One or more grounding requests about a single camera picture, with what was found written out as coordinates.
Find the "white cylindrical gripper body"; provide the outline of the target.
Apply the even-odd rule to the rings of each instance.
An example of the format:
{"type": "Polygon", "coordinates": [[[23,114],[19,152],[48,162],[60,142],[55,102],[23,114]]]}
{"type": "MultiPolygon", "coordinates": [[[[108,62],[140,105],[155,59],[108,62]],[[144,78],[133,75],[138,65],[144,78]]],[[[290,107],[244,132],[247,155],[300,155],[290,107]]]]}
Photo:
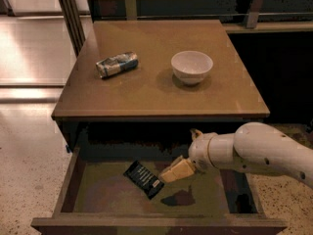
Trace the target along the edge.
{"type": "Polygon", "coordinates": [[[196,140],[192,140],[192,144],[189,147],[189,159],[196,169],[201,172],[205,172],[210,166],[213,166],[209,156],[209,144],[215,136],[215,132],[203,133],[196,140]]]}

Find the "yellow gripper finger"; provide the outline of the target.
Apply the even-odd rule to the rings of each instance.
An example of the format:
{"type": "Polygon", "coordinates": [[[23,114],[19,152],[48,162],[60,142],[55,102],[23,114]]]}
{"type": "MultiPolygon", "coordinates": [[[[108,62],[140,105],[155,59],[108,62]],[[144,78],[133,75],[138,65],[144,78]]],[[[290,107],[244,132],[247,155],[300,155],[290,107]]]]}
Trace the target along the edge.
{"type": "Polygon", "coordinates": [[[195,171],[196,167],[191,160],[180,156],[159,174],[159,178],[163,182],[169,183],[189,177],[193,175],[195,171]]]}
{"type": "Polygon", "coordinates": [[[190,130],[191,134],[192,134],[192,140],[196,140],[198,137],[200,137],[202,135],[202,132],[198,129],[192,128],[190,130]]]}

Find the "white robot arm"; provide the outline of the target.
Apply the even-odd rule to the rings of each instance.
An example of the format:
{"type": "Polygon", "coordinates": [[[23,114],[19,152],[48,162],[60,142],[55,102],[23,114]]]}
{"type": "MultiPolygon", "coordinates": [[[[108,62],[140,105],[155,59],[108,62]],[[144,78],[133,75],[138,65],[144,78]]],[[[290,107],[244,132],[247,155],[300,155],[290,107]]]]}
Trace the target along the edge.
{"type": "Polygon", "coordinates": [[[249,122],[236,132],[192,131],[188,157],[178,157],[159,177],[173,182],[211,167],[237,172],[285,175],[313,188],[313,150],[275,127],[249,122]]]}

